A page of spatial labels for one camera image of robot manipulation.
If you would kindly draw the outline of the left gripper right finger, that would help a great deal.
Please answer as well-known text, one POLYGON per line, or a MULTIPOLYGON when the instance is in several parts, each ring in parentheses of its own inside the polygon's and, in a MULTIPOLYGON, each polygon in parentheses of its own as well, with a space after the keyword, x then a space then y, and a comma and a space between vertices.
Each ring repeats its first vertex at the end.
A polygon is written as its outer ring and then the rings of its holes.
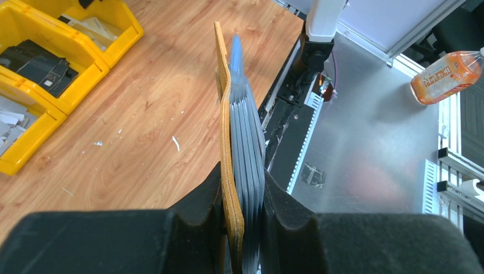
POLYGON ((265 174, 262 273, 482 273, 447 219, 407 213, 314 213, 265 174))

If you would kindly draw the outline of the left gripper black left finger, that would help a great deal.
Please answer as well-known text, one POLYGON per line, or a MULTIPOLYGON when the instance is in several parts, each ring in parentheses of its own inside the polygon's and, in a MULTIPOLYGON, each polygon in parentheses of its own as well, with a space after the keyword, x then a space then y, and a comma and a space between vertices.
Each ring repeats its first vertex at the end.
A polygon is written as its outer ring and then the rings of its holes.
POLYGON ((1 244, 2 273, 221 273, 221 166, 167 209, 34 212, 1 244))

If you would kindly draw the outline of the yellow leather card holder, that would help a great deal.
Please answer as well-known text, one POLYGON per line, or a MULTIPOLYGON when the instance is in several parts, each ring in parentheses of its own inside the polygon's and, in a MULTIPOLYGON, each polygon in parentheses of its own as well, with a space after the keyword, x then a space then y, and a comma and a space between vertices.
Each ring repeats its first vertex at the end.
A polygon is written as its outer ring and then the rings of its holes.
POLYGON ((214 23, 220 99, 223 210, 233 273, 257 273, 265 192, 265 139, 238 35, 227 51, 214 23))

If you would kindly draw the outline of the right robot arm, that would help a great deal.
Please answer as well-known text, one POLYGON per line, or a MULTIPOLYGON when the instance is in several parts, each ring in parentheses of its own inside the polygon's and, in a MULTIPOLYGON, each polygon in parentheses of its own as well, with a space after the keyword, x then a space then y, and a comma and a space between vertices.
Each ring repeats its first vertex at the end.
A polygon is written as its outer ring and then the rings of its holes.
POLYGON ((314 1, 300 34, 301 53, 292 65, 295 87, 310 84, 324 70, 334 47, 340 16, 348 1, 314 1))

